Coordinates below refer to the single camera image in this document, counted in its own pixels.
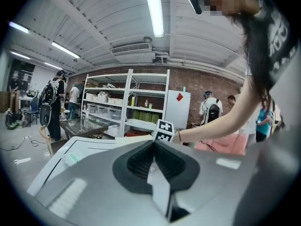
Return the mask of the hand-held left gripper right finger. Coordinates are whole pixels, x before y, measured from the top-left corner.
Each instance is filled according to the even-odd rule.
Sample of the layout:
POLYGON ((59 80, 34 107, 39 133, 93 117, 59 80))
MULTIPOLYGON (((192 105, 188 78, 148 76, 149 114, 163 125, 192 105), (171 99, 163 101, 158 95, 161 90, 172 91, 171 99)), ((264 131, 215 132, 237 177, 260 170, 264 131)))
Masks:
POLYGON ((253 174, 259 145, 245 156, 154 143, 156 162, 170 184, 169 217, 155 226, 234 226, 239 203, 253 174))

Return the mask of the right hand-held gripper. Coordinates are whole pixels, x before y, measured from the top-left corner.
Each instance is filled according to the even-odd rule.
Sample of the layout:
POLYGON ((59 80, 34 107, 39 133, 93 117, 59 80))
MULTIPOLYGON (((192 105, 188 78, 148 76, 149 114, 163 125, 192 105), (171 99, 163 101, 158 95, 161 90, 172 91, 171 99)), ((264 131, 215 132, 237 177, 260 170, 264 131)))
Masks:
POLYGON ((158 119, 156 128, 152 133, 152 138, 153 140, 164 140, 171 142, 174 138, 173 123, 158 119))

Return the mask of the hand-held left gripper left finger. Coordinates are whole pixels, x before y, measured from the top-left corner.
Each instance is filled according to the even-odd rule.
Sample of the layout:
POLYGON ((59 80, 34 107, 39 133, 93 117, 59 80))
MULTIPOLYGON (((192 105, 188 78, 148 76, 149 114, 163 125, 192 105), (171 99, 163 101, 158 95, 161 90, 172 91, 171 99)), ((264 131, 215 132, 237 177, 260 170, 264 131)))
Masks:
POLYGON ((139 163, 151 164, 152 141, 125 145, 80 160, 48 181, 35 198, 72 226, 166 226, 139 163))

